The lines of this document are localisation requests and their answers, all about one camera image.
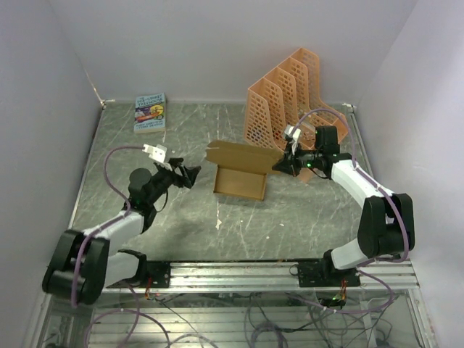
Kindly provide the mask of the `brown cardboard box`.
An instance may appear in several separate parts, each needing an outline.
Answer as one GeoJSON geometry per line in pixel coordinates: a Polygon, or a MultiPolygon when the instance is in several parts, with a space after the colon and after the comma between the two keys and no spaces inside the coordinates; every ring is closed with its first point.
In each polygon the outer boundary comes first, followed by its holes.
{"type": "Polygon", "coordinates": [[[267,177],[281,158],[277,149],[214,140],[206,149],[206,160],[217,165],[213,192],[262,201],[267,177]]]}

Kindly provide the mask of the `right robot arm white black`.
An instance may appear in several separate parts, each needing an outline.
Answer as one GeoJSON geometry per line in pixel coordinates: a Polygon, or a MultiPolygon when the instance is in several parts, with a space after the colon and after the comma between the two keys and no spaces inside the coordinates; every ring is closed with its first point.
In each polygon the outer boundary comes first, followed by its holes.
{"type": "Polygon", "coordinates": [[[353,154],[341,152],[336,127],[317,127],[313,150],[298,144],[299,135],[297,127],[286,127],[283,157],[273,169],[292,176],[303,169],[319,170],[345,189],[362,210],[356,238],[318,260],[316,275],[321,281],[333,287],[359,266],[405,261],[415,246],[411,197],[385,188],[360,167],[353,154]]]}

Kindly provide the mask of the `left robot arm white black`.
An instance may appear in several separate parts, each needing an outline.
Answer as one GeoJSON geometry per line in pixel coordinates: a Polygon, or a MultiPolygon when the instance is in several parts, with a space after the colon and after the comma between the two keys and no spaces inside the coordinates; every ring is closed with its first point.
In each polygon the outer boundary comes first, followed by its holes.
{"type": "Polygon", "coordinates": [[[45,293],[73,305],[92,305],[109,286],[126,282],[139,288],[151,278],[146,255],[123,244],[152,226],[158,213],[154,204],[171,186],[191,189],[201,171],[199,166],[186,167],[181,158],[155,167],[156,173],[138,168],[130,174],[128,200],[112,219],[62,233],[42,280],[45,293]]]}

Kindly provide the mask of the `blue paperback book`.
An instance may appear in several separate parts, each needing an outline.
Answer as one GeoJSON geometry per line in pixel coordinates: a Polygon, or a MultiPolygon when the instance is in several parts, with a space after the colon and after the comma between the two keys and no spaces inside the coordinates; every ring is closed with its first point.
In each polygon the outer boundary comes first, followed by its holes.
{"type": "Polygon", "coordinates": [[[166,129],[164,93],[138,96],[135,102],[134,133],[162,132],[166,129]]]}

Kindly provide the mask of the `peach plastic file organizer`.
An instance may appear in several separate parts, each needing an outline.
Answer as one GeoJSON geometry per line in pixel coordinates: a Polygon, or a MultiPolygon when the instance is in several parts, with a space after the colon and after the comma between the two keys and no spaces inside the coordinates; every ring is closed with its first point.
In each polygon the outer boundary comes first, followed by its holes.
{"type": "Polygon", "coordinates": [[[346,117],[322,101],[320,97],[320,60],[305,48],[296,50],[278,66],[248,88],[244,119],[244,140],[262,148],[283,151],[283,132],[287,125],[300,125],[299,143],[304,150],[313,150],[315,128],[333,125],[338,141],[348,134],[343,124],[346,117]]]}

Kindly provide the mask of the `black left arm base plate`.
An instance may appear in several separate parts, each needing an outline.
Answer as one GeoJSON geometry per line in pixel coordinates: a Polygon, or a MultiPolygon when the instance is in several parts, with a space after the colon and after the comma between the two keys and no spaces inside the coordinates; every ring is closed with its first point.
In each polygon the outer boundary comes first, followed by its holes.
{"type": "Polygon", "coordinates": [[[168,289],[171,279],[171,264],[169,262],[148,261],[147,287],[149,289],[168,289]]]}

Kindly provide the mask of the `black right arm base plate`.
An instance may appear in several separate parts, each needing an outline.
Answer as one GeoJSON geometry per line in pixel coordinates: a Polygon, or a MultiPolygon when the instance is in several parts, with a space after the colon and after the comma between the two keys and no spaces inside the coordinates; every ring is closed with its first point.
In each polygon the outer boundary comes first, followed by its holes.
{"type": "Polygon", "coordinates": [[[291,276],[297,278],[300,288],[310,287],[348,287],[360,285],[360,277],[355,268],[336,269],[331,261],[320,259],[296,260],[289,268],[291,276]]]}

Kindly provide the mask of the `aluminium mounting rail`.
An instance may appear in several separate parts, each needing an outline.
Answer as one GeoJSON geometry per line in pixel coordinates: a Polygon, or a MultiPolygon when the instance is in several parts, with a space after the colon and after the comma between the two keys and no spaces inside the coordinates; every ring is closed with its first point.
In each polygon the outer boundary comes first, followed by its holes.
{"type": "MultiPolygon", "coordinates": [[[[393,290],[418,289],[419,281],[411,262],[400,264],[375,262],[357,271],[359,284],[350,289],[393,290]]],[[[170,272],[162,276],[166,284],[153,280],[151,286],[143,282],[134,289],[144,293],[194,292],[265,292],[304,291],[307,289],[338,290],[334,285],[306,283],[297,276],[297,262],[173,262],[170,272]]]]}

